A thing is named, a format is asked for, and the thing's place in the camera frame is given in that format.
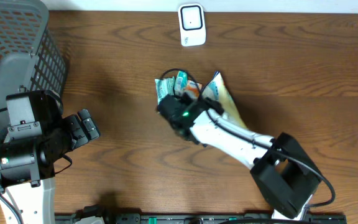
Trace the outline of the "grey plastic mesh basket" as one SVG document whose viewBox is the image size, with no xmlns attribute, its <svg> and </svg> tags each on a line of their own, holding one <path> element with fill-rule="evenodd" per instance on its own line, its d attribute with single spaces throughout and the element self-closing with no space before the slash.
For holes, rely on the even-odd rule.
<svg viewBox="0 0 358 224">
<path fill-rule="evenodd" d="M 6 96 L 32 90 L 62 95 L 68 67 L 38 0 L 0 0 L 0 141 L 10 123 Z"/>
</svg>

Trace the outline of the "orange tissue pack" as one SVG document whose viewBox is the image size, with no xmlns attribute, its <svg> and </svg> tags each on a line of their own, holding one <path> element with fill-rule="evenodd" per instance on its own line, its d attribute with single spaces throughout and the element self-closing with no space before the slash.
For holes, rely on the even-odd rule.
<svg viewBox="0 0 358 224">
<path fill-rule="evenodd" d="M 203 85 L 192 80 L 188 80 L 184 92 L 188 94 L 191 98 L 197 99 L 200 95 L 200 90 L 202 90 Z"/>
</svg>

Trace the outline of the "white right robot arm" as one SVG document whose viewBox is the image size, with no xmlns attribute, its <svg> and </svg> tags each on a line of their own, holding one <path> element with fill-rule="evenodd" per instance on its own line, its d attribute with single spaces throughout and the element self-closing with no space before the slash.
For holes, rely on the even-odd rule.
<svg viewBox="0 0 358 224">
<path fill-rule="evenodd" d="M 184 140 L 213 146 L 245 165 L 274 209 L 274 219 L 304 219 L 322 177 L 294 137 L 281 133 L 274 138 L 242 128 L 228 121 L 223 106 L 210 98 L 167 95 L 157 111 Z"/>
</svg>

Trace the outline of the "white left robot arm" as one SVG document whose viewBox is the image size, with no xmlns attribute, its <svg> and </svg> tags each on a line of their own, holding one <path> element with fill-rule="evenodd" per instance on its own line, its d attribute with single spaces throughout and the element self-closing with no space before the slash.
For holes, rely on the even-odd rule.
<svg viewBox="0 0 358 224">
<path fill-rule="evenodd" d="M 9 129 L 9 142 L 0 144 L 0 206 L 6 223 L 102 223 L 98 214 L 62 217 L 54 209 L 54 163 L 71 162 L 69 152 L 100 136 L 89 111 L 23 121 Z"/>
</svg>

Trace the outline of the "large white snack bag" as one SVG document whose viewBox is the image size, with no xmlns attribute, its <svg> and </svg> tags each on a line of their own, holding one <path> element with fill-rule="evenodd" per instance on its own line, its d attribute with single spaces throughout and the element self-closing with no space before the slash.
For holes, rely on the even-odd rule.
<svg viewBox="0 0 358 224">
<path fill-rule="evenodd" d="M 228 120 L 230 123 L 247 129 L 247 126 L 243 122 L 232 96 L 225 86 L 221 72 L 215 71 L 212 79 L 203 88 L 202 96 L 204 98 L 210 98 L 213 101 L 218 101 L 221 104 L 225 112 L 225 115 L 223 116 L 224 119 Z"/>
</svg>

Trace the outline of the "small teal tissue pack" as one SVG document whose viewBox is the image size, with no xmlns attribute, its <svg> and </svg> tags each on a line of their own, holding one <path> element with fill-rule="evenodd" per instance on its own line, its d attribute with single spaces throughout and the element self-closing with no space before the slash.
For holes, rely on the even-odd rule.
<svg viewBox="0 0 358 224">
<path fill-rule="evenodd" d="M 182 96 L 187 86 L 187 82 L 188 82 L 187 73 L 180 70 L 177 73 L 177 77 L 175 79 L 175 84 L 173 87 L 173 91 L 176 96 Z"/>
</svg>

